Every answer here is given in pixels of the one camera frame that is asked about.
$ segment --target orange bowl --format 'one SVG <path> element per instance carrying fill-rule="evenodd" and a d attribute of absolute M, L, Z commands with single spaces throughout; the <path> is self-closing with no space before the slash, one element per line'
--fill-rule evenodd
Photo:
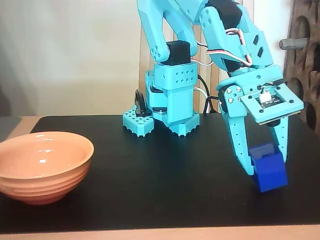
<path fill-rule="evenodd" d="M 86 176 L 94 145 L 84 136 L 36 132 L 0 143 L 0 191 L 29 205 L 62 199 Z"/>

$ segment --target wooden table edge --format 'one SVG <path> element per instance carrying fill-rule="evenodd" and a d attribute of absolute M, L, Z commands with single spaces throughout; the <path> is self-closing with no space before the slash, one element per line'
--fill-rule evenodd
<path fill-rule="evenodd" d="M 28 134 L 41 116 L 23 116 L 7 139 Z M 243 227 L 190 227 L 139 230 L 107 230 L 60 233 L 2 234 L 0 240 L 318 240 L 320 225 L 243 226 Z"/>

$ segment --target white wall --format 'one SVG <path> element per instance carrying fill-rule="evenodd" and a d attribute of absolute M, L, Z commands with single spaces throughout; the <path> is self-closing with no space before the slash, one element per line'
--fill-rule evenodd
<path fill-rule="evenodd" d="M 254 24 L 264 31 L 274 63 L 284 68 L 286 51 L 279 41 L 288 36 L 294 0 L 255 0 Z"/>
<path fill-rule="evenodd" d="M 136 6 L 135 0 L 0 0 L 0 115 L 8 111 L 5 98 L 13 115 L 130 108 L 139 74 Z"/>

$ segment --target black tabletop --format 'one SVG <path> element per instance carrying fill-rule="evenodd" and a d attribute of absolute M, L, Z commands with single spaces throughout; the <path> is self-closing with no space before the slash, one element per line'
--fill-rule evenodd
<path fill-rule="evenodd" d="M 249 146 L 272 141 L 247 120 Z M 50 116 L 33 129 L 69 131 L 95 146 L 87 177 L 64 199 L 28 206 L 0 196 L 0 233 L 320 224 L 320 141 L 289 123 L 289 186 L 259 193 L 235 158 L 218 114 L 178 137 L 161 123 L 145 138 L 121 116 Z"/>

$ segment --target blue cube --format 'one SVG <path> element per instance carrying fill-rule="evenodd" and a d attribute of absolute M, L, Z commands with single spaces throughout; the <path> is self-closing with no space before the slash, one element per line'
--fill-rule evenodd
<path fill-rule="evenodd" d="M 279 148 L 273 143 L 249 149 L 254 166 L 253 179 L 260 192 L 267 192 L 288 185 L 285 161 Z"/>

